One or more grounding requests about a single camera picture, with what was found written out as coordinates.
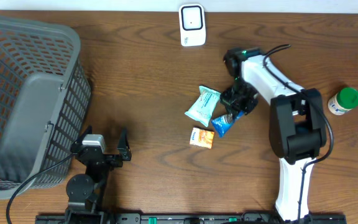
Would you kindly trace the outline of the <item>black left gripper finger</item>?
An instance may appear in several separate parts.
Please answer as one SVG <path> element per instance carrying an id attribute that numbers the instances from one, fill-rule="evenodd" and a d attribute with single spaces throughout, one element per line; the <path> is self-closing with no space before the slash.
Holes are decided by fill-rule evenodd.
<path id="1" fill-rule="evenodd" d="M 82 142 L 84 138 L 92 133 L 92 126 L 88 126 L 85 131 L 78 136 L 78 138 L 71 144 L 70 149 L 78 149 L 80 146 L 82 146 Z"/>
<path id="2" fill-rule="evenodd" d="M 127 141 L 127 129 L 124 128 L 121 131 L 119 142 L 117 145 L 117 150 L 121 155 L 129 155 L 130 154 L 130 147 Z"/>

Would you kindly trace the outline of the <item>blue Oreo cookie pack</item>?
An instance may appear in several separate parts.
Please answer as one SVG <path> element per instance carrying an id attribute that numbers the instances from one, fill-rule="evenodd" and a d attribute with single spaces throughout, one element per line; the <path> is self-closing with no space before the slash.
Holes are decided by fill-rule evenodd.
<path id="1" fill-rule="evenodd" d="M 244 112 L 241 111 L 239 114 L 234 116 L 231 113 L 224 114 L 220 117 L 217 117 L 211 121 L 213 128 L 218 133 L 220 138 L 223 138 L 224 135 L 231 129 L 234 123 L 244 115 Z"/>

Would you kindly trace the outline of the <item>light blue wet wipes pack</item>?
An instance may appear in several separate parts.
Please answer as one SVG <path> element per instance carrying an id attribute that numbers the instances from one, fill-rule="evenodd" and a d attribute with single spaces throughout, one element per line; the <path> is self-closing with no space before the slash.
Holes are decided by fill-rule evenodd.
<path id="1" fill-rule="evenodd" d="M 190 109 L 185 112 L 185 115 L 208 127 L 216 104 L 220 100 L 221 93 L 203 85 L 199 86 L 199 91 L 200 96 Z"/>

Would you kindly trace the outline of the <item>orange tissue pack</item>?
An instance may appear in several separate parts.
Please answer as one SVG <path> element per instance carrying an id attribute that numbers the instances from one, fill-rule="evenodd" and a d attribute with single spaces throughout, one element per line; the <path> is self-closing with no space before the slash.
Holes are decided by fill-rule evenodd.
<path id="1" fill-rule="evenodd" d="M 211 149 L 214 140 L 214 131 L 208 131 L 200 128 L 193 128 L 190 136 L 189 144 L 192 146 Z"/>

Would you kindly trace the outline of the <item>green lid jar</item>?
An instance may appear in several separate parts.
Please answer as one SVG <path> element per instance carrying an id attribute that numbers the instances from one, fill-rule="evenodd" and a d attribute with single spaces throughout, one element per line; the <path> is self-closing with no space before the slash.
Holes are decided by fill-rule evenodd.
<path id="1" fill-rule="evenodd" d="M 358 91 L 345 87 L 338 91 L 328 101 L 328 109 L 332 114 L 343 115 L 358 107 Z"/>

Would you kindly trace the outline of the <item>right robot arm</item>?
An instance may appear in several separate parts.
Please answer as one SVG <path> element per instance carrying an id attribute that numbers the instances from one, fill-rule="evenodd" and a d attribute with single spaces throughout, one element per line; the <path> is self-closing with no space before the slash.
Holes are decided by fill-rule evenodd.
<path id="1" fill-rule="evenodd" d="M 220 102 L 232 119 L 253 111 L 259 96 L 268 103 L 268 137 L 280 163 L 275 209 L 280 222 L 307 223 L 311 221 L 307 204 L 311 170 L 322 161 L 320 149 L 333 132 L 320 92 L 293 83 L 272 63 L 271 55 L 288 48 L 283 44 L 266 53 L 259 48 L 228 50 L 223 62 L 234 83 L 221 94 Z"/>

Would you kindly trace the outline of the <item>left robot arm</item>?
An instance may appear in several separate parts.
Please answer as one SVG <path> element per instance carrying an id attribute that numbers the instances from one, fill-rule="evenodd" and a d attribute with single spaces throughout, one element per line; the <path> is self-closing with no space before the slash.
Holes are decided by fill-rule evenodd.
<path id="1" fill-rule="evenodd" d="M 93 134 L 91 126 L 71 145 L 70 151 L 86 170 L 67 183 L 68 207 L 63 223 L 116 222 L 114 215 L 102 209 L 102 204 L 110 172 L 132 159 L 127 130 L 123 129 L 119 136 L 118 154 L 106 154 L 105 148 L 104 137 Z"/>

